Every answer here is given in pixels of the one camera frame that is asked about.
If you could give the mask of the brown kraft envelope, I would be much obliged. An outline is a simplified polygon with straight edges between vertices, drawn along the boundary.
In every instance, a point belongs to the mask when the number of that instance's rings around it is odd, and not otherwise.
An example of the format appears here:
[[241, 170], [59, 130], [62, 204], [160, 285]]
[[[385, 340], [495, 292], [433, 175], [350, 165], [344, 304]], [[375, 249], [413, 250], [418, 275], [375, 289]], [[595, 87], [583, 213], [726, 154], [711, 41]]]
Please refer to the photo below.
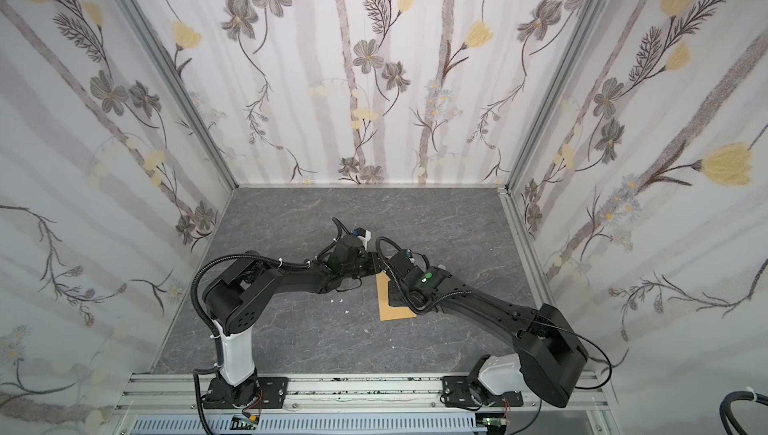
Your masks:
[[379, 319], [382, 322], [415, 318], [416, 314], [407, 307], [394, 307], [389, 303], [389, 278], [384, 272], [376, 275], [377, 301]]

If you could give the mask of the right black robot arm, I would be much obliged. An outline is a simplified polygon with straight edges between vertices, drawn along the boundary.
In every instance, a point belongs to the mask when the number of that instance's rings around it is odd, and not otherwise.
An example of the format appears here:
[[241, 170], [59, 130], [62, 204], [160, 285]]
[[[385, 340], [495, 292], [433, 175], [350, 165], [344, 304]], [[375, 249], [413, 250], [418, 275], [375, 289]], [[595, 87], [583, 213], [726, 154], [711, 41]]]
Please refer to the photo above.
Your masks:
[[417, 314], [453, 315], [494, 335], [518, 355], [522, 379], [535, 395], [557, 408], [567, 406], [588, 351], [557, 308], [501, 300], [437, 266], [420, 268], [408, 250], [382, 263], [401, 298]]

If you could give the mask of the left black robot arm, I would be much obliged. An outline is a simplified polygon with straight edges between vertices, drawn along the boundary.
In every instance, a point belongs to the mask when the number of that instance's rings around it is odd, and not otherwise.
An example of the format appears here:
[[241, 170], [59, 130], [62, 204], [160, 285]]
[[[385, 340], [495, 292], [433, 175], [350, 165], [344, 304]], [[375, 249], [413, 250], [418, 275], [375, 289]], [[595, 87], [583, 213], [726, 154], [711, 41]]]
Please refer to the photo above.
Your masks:
[[348, 279], [380, 273], [381, 257], [355, 233], [341, 234], [303, 263], [269, 258], [250, 250], [219, 257], [193, 279], [190, 297], [215, 342], [214, 378], [202, 390], [203, 408], [247, 408], [260, 403], [263, 389], [252, 349], [252, 328], [276, 294], [326, 294]]

